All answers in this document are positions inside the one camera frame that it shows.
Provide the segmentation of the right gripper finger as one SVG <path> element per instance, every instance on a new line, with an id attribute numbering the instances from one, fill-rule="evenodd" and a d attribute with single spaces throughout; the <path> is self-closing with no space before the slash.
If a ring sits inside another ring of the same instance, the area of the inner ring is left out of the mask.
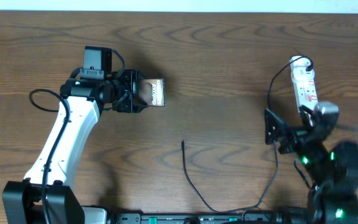
<path id="1" fill-rule="evenodd" d="M 301 105 L 298 109 L 304 126 L 316 126 L 318 115 L 315 110 L 312 110 L 305 105 Z"/>
<path id="2" fill-rule="evenodd" d="M 288 135 L 288 123 L 281 119 L 272 110 L 264 109 L 265 143 L 266 145 L 280 142 Z"/>

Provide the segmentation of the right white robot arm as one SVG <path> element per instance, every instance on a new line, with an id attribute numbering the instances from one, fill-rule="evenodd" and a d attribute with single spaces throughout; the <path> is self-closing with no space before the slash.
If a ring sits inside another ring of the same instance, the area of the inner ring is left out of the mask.
<path id="1" fill-rule="evenodd" d="M 308 193 L 306 223 L 358 223 L 358 144 L 341 141 L 328 151 L 323 142 L 339 119 L 331 102 L 299 108 L 302 126 L 291 127 L 265 109 L 265 142 L 279 142 L 280 154 L 295 153 L 313 185 Z"/>

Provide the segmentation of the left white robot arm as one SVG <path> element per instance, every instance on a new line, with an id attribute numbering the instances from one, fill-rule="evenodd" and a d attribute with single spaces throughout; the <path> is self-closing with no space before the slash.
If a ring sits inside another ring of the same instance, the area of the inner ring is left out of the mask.
<path id="1" fill-rule="evenodd" d="M 51 133 L 22 181 L 7 182 L 2 201 L 9 223 L 109 223 L 107 209 L 83 206 L 73 187 L 86 140 L 102 112 L 140 113 L 146 77 L 140 70 L 78 67 L 56 95 L 59 108 Z"/>

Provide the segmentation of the white power strip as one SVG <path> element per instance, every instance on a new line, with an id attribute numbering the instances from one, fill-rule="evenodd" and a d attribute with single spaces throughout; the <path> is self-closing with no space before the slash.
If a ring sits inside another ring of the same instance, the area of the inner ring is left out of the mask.
<path id="1" fill-rule="evenodd" d="M 290 59 L 290 68 L 298 111 L 303 105 L 313 110 L 318 103 L 318 97 L 312 61 L 304 56 L 296 55 Z"/>

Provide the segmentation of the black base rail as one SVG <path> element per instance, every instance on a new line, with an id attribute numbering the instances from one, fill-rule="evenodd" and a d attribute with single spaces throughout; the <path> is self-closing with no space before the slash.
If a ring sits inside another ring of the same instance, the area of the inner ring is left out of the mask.
<path id="1" fill-rule="evenodd" d="M 117 213 L 117 224 L 222 224 L 222 223 L 296 223 L 307 224 L 307 218 L 301 214 L 285 214 L 282 212 L 250 212 L 245 215 L 218 215 L 218 214 L 184 214 L 184 215 L 159 215 L 139 213 Z"/>

